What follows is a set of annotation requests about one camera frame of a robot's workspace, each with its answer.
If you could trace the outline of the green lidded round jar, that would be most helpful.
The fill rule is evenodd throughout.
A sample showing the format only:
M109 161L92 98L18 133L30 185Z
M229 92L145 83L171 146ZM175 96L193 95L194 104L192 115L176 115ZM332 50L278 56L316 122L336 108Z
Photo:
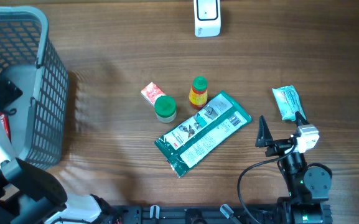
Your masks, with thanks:
M171 96L160 96L154 104L154 110L159 121L170 123L176 118L177 104Z

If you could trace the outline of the pale green plastic pouch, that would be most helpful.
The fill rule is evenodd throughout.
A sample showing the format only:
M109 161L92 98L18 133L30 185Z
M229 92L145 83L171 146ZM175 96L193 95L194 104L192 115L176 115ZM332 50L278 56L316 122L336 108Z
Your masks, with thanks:
M294 86L283 86L272 89L282 120L296 120L296 112L306 118L301 100Z

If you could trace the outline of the red snack stick packet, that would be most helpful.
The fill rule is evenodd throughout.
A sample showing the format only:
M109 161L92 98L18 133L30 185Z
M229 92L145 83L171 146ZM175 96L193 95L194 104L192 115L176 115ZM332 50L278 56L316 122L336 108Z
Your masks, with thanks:
M1 120L1 124L6 132L8 139L11 141L11 131L10 131L10 126L9 126L8 115L6 113L3 113L0 111L0 120Z

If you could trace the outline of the green white sachet packet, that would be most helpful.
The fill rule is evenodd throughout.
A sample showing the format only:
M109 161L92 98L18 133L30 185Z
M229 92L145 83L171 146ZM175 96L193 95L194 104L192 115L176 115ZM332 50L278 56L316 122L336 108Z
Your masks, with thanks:
M159 137L155 145L181 178L250 122L252 117L246 110L221 91L195 115Z

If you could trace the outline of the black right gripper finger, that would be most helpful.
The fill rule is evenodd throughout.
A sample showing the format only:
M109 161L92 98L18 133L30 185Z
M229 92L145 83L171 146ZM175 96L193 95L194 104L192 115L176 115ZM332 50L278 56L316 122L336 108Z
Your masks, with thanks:
M263 115L259 117L259 129L256 138L256 147L268 147L273 145L273 137Z
M299 111L296 111L295 116L296 116L297 127L304 126L304 125L310 125L310 123L303 117L303 115Z

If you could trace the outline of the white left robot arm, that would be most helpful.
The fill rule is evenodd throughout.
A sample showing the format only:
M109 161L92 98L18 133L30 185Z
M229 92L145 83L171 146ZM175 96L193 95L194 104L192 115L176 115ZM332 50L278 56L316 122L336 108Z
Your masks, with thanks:
M21 96L0 80L0 107ZM121 215L96 195L68 195L48 172L16 157L0 122L0 223L121 223Z

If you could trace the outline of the red yellow green-capped bottle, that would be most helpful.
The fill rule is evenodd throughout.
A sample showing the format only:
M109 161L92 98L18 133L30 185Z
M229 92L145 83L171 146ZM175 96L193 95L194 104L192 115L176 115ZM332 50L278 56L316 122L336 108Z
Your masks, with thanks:
M194 78L192 87L189 91L189 103L193 108L200 110L207 104L207 88L208 82L205 77L198 76Z

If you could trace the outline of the small orange white box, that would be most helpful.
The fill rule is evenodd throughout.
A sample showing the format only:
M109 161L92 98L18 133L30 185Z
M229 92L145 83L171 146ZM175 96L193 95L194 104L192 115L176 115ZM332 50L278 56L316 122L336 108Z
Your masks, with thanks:
M154 106L156 100L166 94L154 82L150 82L141 90L141 95Z

